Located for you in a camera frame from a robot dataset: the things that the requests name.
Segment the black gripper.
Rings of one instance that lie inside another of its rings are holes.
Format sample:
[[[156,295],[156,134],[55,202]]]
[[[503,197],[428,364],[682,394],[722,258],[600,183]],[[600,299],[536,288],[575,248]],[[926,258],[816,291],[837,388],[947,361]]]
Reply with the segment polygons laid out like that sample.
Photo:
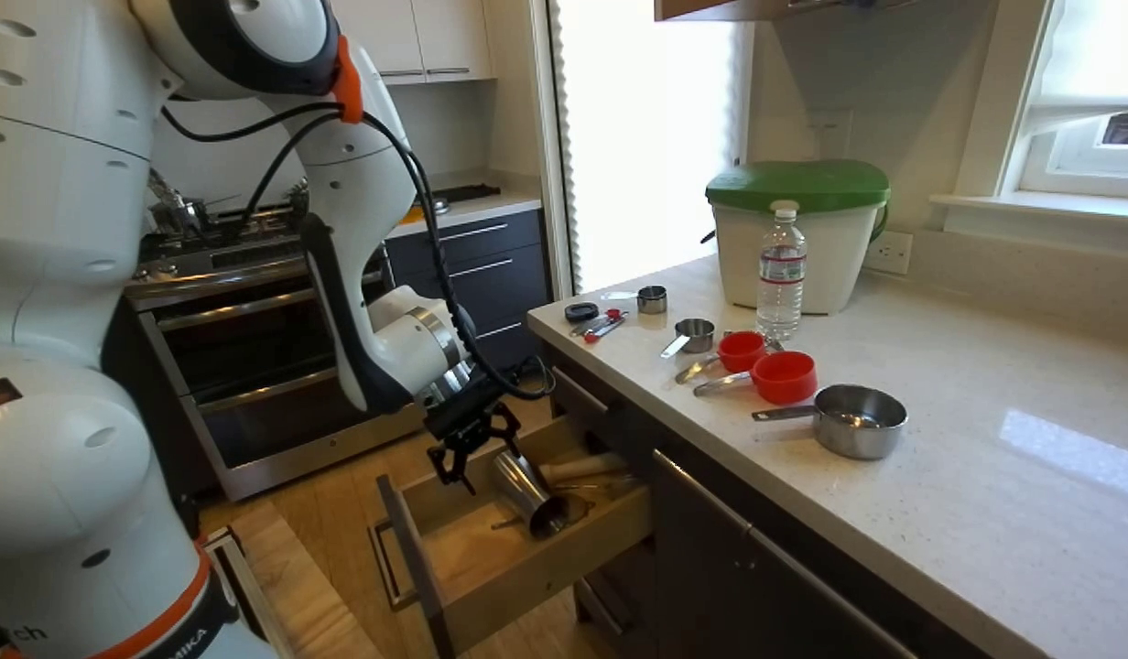
[[[434,479],[470,486],[464,461],[488,440],[499,440],[510,455],[515,455],[521,418],[503,401],[503,388],[495,382],[481,382],[433,407],[425,429],[434,435],[428,445]]]

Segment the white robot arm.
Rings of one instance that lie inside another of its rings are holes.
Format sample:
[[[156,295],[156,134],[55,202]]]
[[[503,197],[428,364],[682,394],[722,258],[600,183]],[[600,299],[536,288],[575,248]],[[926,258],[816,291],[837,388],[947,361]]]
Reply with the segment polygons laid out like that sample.
[[[138,275],[147,227],[176,207],[152,128],[206,97],[259,101],[290,134],[309,175],[292,229],[349,401],[418,407],[442,479],[515,433],[453,299],[362,288],[428,183],[371,51],[327,0],[0,0],[0,659],[279,655],[101,372],[116,319],[188,322],[246,286],[235,270]]]

